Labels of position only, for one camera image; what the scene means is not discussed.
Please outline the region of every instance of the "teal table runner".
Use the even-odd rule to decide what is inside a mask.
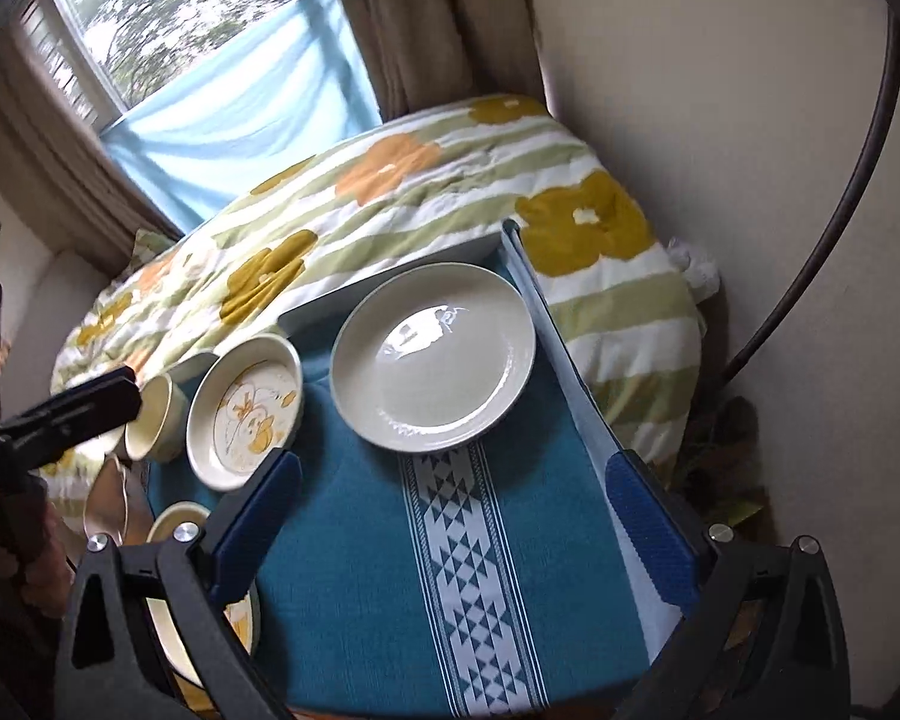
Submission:
[[[499,257],[490,266],[506,274]],[[290,707],[350,716],[626,695],[679,615],[608,507],[539,317],[514,408],[480,440],[425,456],[369,445],[337,414],[327,372],[345,318],[290,339],[305,382],[303,488],[257,576],[255,662],[271,687]],[[220,495],[180,458],[152,467],[149,498],[159,512]]]

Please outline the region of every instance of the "bed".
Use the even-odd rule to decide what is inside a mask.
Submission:
[[[700,366],[698,313],[635,202],[534,100],[466,100],[377,127],[274,175],[175,245],[138,236],[56,358],[60,391],[120,364],[140,382],[274,330],[382,271],[515,218],[564,343],[604,418],[664,478]],[[93,452],[46,469],[73,521]]]

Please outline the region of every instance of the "ceramic mug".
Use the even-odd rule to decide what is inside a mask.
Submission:
[[[131,460],[169,463],[183,452],[189,401],[169,375],[161,373],[140,391],[140,413],[127,423],[125,446]]]

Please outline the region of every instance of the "wall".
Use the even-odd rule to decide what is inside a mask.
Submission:
[[[662,236],[709,247],[730,347],[796,274],[866,133],[882,0],[533,0],[557,115]],[[785,541],[837,584],[854,697],[900,680],[900,104],[874,181],[802,303],[741,375]]]
[[[2,336],[13,341],[34,287],[53,255],[0,195],[0,283],[4,287]]]

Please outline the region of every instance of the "geometric pattern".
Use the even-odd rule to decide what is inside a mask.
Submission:
[[[482,445],[404,456],[401,473],[450,709],[542,709],[546,691]]]

